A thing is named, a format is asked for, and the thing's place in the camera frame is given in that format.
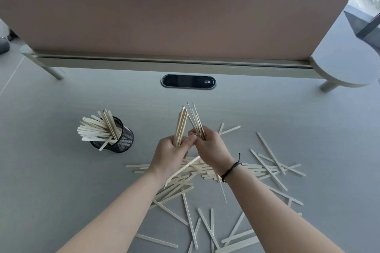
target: right hand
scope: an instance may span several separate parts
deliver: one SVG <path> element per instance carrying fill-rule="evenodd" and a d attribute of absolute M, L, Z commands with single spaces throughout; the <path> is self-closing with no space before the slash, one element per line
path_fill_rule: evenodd
<path fill-rule="evenodd" d="M 203 126 L 204 133 L 206 134 L 206 140 L 202 140 L 197 136 L 197 140 L 194 145 L 197 147 L 199 156 L 202 160 L 210 165 L 218 175 L 223 175 L 228 169 L 230 169 L 236 160 L 228 152 L 226 145 L 221 139 L 218 132 L 211 130 L 210 128 Z M 188 132 L 195 135 L 195 129 Z"/>

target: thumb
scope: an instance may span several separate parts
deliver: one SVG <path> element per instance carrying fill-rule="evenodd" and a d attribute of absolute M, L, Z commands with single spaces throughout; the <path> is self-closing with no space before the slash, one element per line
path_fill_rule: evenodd
<path fill-rule="evenodd" d="M 178 151 L 184 156 L 186 152 L 194 145 L 194 142 L 197 140 L 197 136 L 192 134 L 186 138 L 182 144 L 178 147 Z"/>

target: forearm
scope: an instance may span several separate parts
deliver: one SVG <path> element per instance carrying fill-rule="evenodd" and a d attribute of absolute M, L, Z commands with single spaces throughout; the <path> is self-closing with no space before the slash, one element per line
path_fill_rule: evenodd
<path fill-rule="evenodd" d="M 125 253 L 159 188 L 155 174 L 145 173 L 58 252 Z"/>
<path fill-rule="evenodd" d="M 343 252 L 243 166 L 233 169 L 226 182 L 266 253 Z"/>

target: black mesh pen holder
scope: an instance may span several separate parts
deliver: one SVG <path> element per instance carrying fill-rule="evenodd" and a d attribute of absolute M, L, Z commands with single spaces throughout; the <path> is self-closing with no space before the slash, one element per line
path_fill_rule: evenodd
<path fill-rule="evenodd" d="M 111 150 L 116 153 L 121 153 L 127 151 L 133 144 L 134 135 L 133 132 L 126 128 L 123 125 L 123 122 L 117 117 L 114 116 L 114 121 L 117 128 L 120 128 L 122 130 L 121 136 L 117 142 L 114 144 L 107 144 L 104 149 Z M 90 141 L 90 143 L 93 145 L 93 147 L 99 149 L 102 147 L 104 142 L 98 142 L 98 141 Z"/>

